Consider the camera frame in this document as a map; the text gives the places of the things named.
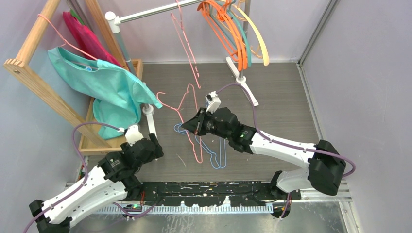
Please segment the teal plastic hanger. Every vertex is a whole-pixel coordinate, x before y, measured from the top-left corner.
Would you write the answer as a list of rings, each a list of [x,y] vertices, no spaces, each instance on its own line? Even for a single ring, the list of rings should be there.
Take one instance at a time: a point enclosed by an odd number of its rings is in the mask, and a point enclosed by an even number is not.
[[[241,21],[231,12],[236,3],[237,0],[226,0],[222,4],[222,9],[225,10],[225,13],[222,16],[217,13],[216,16],[219,18],[217,25],[225,41],[222,44],[229,57],[238,63],[237,70],[242,71],[251,65],[251,53],[246,31]]]

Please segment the beige plastic hanger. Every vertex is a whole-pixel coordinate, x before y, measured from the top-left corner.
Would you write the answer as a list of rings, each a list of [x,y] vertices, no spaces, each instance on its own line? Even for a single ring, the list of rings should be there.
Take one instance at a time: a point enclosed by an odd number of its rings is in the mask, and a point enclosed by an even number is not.
[[[234,16],[241,22],[243,22],[244,26],[251,26],[253,33],[255,34],[257,41],[258,41],[258,46],[256,49],[253,49],[253,46],[249,46],[250,53],[255,56],[256,58],[260,59],[263,61],[264,66],[268,66],[270,64],[270,57],[269,53],[267,50],[267,46],[265,44],[265,41],[259,31],[259,29],[256,27],[254,22],[250,19],[249,14],[246,12],[247,10],[247,1],[246,0],[238,0],[236,5],[234,6],[236,11],[240,13],[238,15],[235,13],[233,10],[231,12],[234,14]]]

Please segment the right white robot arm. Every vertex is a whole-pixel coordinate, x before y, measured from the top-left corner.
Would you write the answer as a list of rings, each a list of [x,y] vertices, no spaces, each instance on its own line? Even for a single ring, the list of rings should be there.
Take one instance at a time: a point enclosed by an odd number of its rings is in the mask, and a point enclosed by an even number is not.
[[[314,188],[329,196],[338,193],[346,162],[328,141],[319,140],[313,144],[275,137],[240,123],[226,107],[214,113],[200,108],[182,128],[197,136],[209,133],[224,138],[238,152],[266,155],[298,166],[297,170],[275,173],[269,187],[275,199],[305,188]]]

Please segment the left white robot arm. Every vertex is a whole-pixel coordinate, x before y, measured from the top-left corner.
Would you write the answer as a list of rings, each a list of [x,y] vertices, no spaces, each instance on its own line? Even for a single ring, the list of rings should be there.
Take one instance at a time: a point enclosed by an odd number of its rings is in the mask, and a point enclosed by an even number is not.
[[[46,200],[34,200],[29,208],[40,233],[68,233],[86,216],[124,199],[137,200],[142,183],[136,173],[164,155],[155,133],[140,133],[108,153],[91,171],[71,187]]]

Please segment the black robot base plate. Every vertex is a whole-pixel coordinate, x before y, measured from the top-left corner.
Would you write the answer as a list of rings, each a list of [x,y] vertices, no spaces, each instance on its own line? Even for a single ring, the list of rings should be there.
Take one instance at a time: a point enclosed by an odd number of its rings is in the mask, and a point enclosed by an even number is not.
[[[287,217],[300,190],[285,194],[273,182],[144,182],[116,207],[125,218],[146,214],[261,214]]]

